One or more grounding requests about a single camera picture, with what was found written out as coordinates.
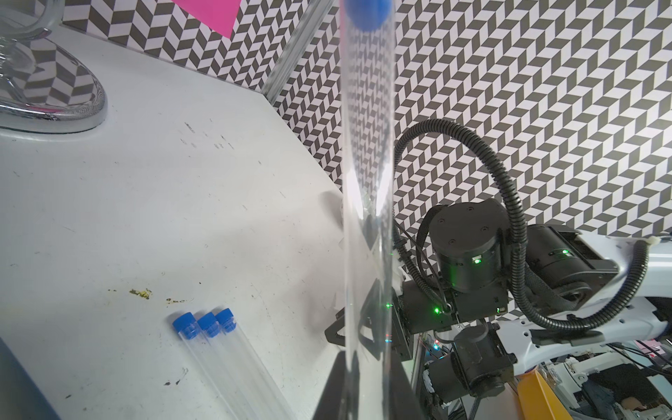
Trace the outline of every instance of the black motor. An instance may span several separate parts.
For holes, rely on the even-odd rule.
[[[432,218],[431,245],[459,321],[506,312],[508,226],[504,207],[492,198],[446,206]]]

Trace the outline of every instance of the blue screw cap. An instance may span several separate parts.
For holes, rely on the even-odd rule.
[[[217,318],[214,317],[212,312],[208,312],[203,315],[201,319],[198,320],[198,325],[201,327],[201,330],[210,338],[213,338],[219,334],[219,324],[217,323]]]
[[[233,312],[231,312],[231,309],[224,309],[222,312],[217,314],[216,318],[217,322],[219,322],[219,325],[221,325],[224,331],[227,333],[230,333],[236,329],[236,320],[233,318]]]
[[[345,12],[357,28],[373,32],[392,12],[392,0],[345,0]]]
[[[194,315],[191,312],[187,312],[174,320],[173,328],[175,328],[178,333],[183,333],[188,340],[197,336],[201,331],[201,328],[199,328],[198,323],[196,322],[196,318],[194,318]]]

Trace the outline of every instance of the white table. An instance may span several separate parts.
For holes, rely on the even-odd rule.
[[[262,95],[51,39],[109,114],[38,136],[55,141],[0,135],[0,338],[64,420],[221,419],[170,321],[228,306],[310,419],[338,351],[323,335],[342,306],[337,187]]]

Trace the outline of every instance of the yellow stain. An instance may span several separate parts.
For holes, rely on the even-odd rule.
[[[151,296],[152,291],[149,290],[149,289],[145,289],[145,290],[131,289],[131,290],[128,291],[128,293],[131,293],[131,294],[140,296],[141,298],[145,298],[145,299],[149,300],[149,296]]]

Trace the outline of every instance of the chevron pattern wallpaper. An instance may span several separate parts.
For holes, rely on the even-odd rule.
[[[472,128],[511,168],[532,223],[672,228],[669,0],[404,0],[396,20],[397,136],[432,117]],[[275,106],[340,183],[338,22],[334,7]],[[497,193],[436,136],[409,147],[396,187],[412,233],[438,203]]]
[[[308,0],[242,0],[230,39],[212,31],[171,0],[65,3],[65,25],[260,90]]]

